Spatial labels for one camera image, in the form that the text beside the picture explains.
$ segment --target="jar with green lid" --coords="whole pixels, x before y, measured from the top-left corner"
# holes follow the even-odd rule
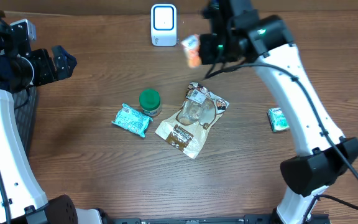
[[[148,116],[157,116],[161,112],[160,94],[153,89],[144,90],[139,96],[139,103],[143,113]]]

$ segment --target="blue packet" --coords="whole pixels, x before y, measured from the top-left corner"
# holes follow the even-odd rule
[[[144,138],[144,131],[149,126],[150,121],[153,121],[151,117],[144,115],[123,103],[122,109],[117,113],[116,120],[111,121],[111,123]]]

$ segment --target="wooden table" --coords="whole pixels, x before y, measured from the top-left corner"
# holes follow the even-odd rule
[[[329,114],[346,136],[358,137],[358,11],[279,15]],[[272,133],[266,111],[276,104],[251,69],[202,82],[231,104],[193,160],[154,132],[208,66],[188,68],[179,45],[153,47],[149,16],[31,21],[39,38],[34,49],[59,44],[78,60],[70,79],[39,88],[29,161],[48,198],[68,194],[78,208],[140,218],[243,216],[270,213],[280,203],[286,188],[280,163],[295,151],[290,133]],[[181,39],[209,32],[208,21],[195,14],[181,15],[178,25]],[[142,139],[111,120],[122,103],[138,108],[146,88],[160,92],[163,111]],[[358,204],[350,172],[327,193]],[[330,214],[333,223],[358,223],[357,211],[329,200],[314,212]]]

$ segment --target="brown label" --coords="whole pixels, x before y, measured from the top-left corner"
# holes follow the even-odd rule
[[[179,125],[175,125],[171,133],[168,135],[166,141],[173,147],[183,152],[183,150],[185,150],[185,148],[189,145],[193,137],[194,135],[184,130]]]

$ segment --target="barcode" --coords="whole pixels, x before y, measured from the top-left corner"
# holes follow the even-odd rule
[[[126,113],[130,113],[130,112],[131,112],[129,108],[122,108],[122,110],[123,110],[124,112],[126,112]]]

